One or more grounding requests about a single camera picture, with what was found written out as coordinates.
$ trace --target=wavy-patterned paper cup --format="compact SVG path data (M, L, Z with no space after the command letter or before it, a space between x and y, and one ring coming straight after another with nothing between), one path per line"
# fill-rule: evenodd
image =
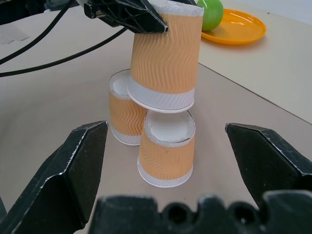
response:
M148 111L144 121L137 167L151 185L171 188L193 172L195 123L188 111L164 114Z
M131 100L127 93L129 70L109 79L109 110L113 135L126 145L139 145L146 109Z
M168 0L150 3L169 30L135 34L128 93L146 109L182 112L194 103L204 9Z

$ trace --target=green apple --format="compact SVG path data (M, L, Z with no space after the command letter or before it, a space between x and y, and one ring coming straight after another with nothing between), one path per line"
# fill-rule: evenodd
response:
M203 31L218 27L223 17L223 5L220 0L199 0L198 6L204 8Z

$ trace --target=black cable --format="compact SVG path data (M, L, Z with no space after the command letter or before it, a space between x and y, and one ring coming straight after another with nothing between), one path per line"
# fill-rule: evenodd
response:
M39 41L41 41L57 24L57 22L62 18L62 16L65 14L65 12L69 9L69 7L73 4L75 0L69 0L67 5L58 13L58 15L54 18L54 20L50 23L50 25L36 38L34 39L31 43L27 44L23 48L17 50L16 52L8 55L7 57L4 57L0 59L0 65L4 64L5 62L14 59L16 56L24 53L25 51L29 50L31 47L36 45Z
M40 66L37 66L37 67L30 67L30 68L17 70L17 71L12 71L12 72L3 72L3 73L0 73L0 77L8 77L8 76L19 75L19 74L24 74L24 73L28 73L28 72L34 72L34 71L38 71L38 70L41 70L41 69L45 69L45 68L48 68L48 67L59 65L61 63L67 62L69 60L78 58L78 57L80 57L82 55L85 55L85 54L87 54L87 53L89 53L91 51L94 51L94 50L100 48L101 46L111 42L116 37L118 37L121 34L123 34L126 30L127 30L126 28L123 28L123 29L119 30L118 32L116 32L114 35L110 36L108 39L102 41L101 43L99 43L97 45L94 45L94 46L90 47L89 49L81 51L81 52L79 52L77 54L71 55L69 57L66 57L66 58L60 59L58 61L51 62L51 63L47 63L47 64L44 64L44 65L40 65Z

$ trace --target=orange plate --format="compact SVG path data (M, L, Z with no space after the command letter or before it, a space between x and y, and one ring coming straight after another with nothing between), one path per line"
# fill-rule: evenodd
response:
M229 45L243 45L259 40L267 31L258 18L241 11L224 9L220 25L212 31L202 32L208 40Z

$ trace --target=upside-down paper cup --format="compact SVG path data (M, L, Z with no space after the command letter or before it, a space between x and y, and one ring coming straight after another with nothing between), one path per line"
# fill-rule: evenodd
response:
M193 172L195 123L188 111L163 114L148 111L144 121L137 167L151 185L171 188Z
M146 109L131 100L127 93L129 70L109 79L109 110L112 133L126 145L139 145Z
M204 9L168 0L150 3L169 30L135 34L129 96L149 110L182 112L194 103Z

